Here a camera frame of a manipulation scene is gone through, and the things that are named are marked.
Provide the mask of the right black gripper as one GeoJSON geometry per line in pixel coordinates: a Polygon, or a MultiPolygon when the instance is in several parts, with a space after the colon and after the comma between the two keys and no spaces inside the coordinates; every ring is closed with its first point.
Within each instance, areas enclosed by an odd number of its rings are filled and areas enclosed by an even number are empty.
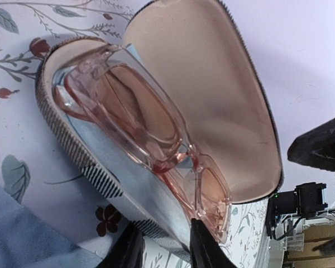
{"type": "Polygon", "coordinates": [[[311,219],[325,210],[328,204],[323,201],[323,191],[327,188],[325,183],[305,183],[296,186],[293,191],[274,194],[268,201],[266,214],[266,233],[271,239],[276,238],[277,224],[281,216],[294,214],[298,216],[294,225],[281,239],[291,235],[302,219],[311,219]]]}

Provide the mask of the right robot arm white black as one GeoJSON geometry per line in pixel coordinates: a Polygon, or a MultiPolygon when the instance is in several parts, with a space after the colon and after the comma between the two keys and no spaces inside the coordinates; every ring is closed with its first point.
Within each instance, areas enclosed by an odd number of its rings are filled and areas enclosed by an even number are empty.
{"type": "MultiPolygon", "coordinates": [[[[288,149],[288,160],[302,166],[335,172],[335,118],[298,136],[288,149]]],[[[328,205],[323,201],[325,183],[304,183],[292,191],[275,193],[268,202],[266,233],[274,240],[292,234],[302,219],[314,218],[328,205]],[[299,218],[279,238],[275,230],[281,216],[296,214],[299,218]]]]}

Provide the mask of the brown striped glasses case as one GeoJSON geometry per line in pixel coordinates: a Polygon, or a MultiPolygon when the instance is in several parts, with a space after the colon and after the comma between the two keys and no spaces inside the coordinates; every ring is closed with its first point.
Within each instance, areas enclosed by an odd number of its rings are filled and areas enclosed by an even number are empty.
{"type": "MultiPolygon", "coordinates": [[[[94,40],[76,37],[70,40],[94,40]]],[[[52,49],[56,50],[63,41],[52,49]]],[[[181,113],[191,139],[217,163],[230,189],[233,204],[271,197],[283,183],[283,166],[275,122],[263,86],[240,32],[221,1],[151,1],[130,20],[123,44],[132,44],[138,57],[176,60],[182,68],[186,100],[181,113]]],[[[109,201],[123,191],[109,175],[97,169],[88,150],[69,133],[52,94],[53,74],[47,58],[36,77],[38,107],[65,152],[86,179],[109,201]]],[[[188,247],[162,248],[189,261],[188,247]]]]}

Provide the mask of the clear pink frame glasses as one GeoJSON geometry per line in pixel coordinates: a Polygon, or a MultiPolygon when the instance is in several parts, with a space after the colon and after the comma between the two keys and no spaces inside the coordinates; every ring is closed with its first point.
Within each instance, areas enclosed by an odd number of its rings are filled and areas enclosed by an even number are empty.
{"type": "Polygon", "coordinates": [[[224,177],[132,45],[104,45],[69,60],[54,72],[52,94],[62,111],[98,126],[161,179],[188,219],[226,241],[231,195],[224,177]]]}

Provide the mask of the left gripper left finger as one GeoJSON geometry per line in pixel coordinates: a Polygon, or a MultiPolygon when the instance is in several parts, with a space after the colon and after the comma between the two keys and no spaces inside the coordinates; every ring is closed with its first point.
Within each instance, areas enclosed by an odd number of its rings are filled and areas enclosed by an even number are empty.
{"type": "Polygon", "coordinates": [[[102,268],[141,268],[143,234],[130,223],[102,261],[102,268]]]}

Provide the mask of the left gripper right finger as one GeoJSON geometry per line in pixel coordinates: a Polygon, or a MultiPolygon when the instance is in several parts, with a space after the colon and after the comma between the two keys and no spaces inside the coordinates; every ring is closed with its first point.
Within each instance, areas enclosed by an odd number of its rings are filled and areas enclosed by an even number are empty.
{"type": "Polygon", "coordinates": [[[191,220],[190,259],[193,268],[236,268],[199,219],[191,220]]]}

